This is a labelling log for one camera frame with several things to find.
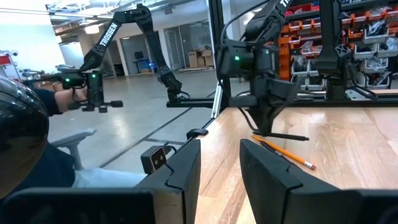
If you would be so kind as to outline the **grey office chair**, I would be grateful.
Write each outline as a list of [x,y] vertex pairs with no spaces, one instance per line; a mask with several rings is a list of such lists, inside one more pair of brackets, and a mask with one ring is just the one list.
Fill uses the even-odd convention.
[[77,132],[75,134],[70,134],[64,138],[58,139],[52,142],[52,145],[58,148],[67,148],[70,155],[74,158],[74,169],[82,170],[84,169],[81,163],[81,157],[78,149],[79,143],[85,140],[87,137],[93,136],[97,132],[96,129],[86,129],[84,131]]

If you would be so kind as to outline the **stacked cardboard boxes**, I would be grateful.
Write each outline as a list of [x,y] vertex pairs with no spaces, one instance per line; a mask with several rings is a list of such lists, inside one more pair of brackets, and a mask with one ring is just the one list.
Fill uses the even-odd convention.
[[188,61],[190,68],[213,67],[213,51],[208,47],[203,50],[193,50],[188,53]]

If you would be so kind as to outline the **yellow pencil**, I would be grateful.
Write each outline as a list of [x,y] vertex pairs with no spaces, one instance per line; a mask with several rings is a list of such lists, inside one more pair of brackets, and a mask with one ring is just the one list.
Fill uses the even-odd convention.
[[257,140],[257,141],[259,141],[261,143],[267,144],[268,146],[273,148],[273,150],[279,152],[280,154],[283,154],[283,155],[289,157],[290,159],[293,159],[296,162],[301,163],[302,165],[308,167],[311,170],[316,170],[317,169],[316,165],[310,163],[309,161],[306,161],[305,159],[303,159],[303,158],[301,158],[299,156],[296,156],[295,154],[293,154],[293,153],[291,153],[291,152],[289,152],[289,151],[287,151],[285,149],[282,149],[278,145],[276,145],[276,144],[274,144],[274,143],[272,143],[270,141],[267,141],[264,138],[261,138],[259,136],[254,135],[254,134],[252,135],[252,138],[254,138],[255,140]]

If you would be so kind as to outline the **silver aluminium bar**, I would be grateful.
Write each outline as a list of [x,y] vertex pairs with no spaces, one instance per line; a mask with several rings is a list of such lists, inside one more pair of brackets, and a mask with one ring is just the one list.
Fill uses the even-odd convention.
[[217,118],[220,113],[222,97],[223,97],[222,82],[218,82],[216,86],[215,96],[213,100],[213,107],[211,111],[211,117],[213,119]]

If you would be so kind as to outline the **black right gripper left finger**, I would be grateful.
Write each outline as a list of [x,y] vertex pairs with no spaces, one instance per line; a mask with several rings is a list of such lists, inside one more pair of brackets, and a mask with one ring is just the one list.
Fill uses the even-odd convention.
[[194,139],[136,187],[149,194],[138,224],[195,224],[201,173],[201,142]]

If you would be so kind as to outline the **shelf with orange bins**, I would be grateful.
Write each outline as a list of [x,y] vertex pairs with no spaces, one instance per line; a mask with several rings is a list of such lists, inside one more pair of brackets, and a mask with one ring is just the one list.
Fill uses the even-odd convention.
[[[356,81],[369,89],[390,89],[398,75],[398,0],[340,0],[341,39],[358,69]],[[320,0],[295,0],[278,39],[279,77],[303,90],[325,90],[318,74],[323,49]]]

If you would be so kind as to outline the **black pen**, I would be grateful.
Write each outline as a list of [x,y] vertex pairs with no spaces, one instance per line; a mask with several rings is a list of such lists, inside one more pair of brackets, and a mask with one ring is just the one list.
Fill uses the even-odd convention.
[[280,133],[267,133],[264,137],[272,137],[272,138],[281,138],[281,139],[290,139],[295,141],[308,141],[309,138],[305,136],[297,136],[291,134],[280,134]]

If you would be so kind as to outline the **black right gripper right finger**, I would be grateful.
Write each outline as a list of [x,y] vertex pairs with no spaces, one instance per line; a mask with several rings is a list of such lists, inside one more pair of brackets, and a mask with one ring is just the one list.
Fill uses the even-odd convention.
[[398,190],[341,190],[248,139],[239,158],[257,224],[398,224]]

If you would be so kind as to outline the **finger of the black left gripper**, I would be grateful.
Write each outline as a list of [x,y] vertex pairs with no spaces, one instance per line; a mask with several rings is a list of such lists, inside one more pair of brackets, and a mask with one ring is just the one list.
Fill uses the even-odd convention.
[[264,136],[269,136],[272,133],[272,127],[274,123],[274,119],[277,115],[282,111],[281,106],[268,106],[265,108],[265,128],[264,128]]
[[266,108],[264,106],[250,107],[247,109],[247,112],[254,121],[254,124],[257,126],[257,128],[252,129],[253,133],[260,136],[265,136],[266,132],[264,129],[264,116],[266,114]]

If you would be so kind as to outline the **person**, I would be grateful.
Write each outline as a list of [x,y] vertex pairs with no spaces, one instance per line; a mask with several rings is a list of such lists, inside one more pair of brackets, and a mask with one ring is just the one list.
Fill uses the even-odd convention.
[[[35,89],[34,91],[46,105],[49,116],[63,114],[68,111],[69,104],[88,99],[87,88],[62,91]],[[74,158],[48,143],[32,172],[21,183],[21,187],[133,187],[145,177],[144,173],[101,168],[75,170]]]

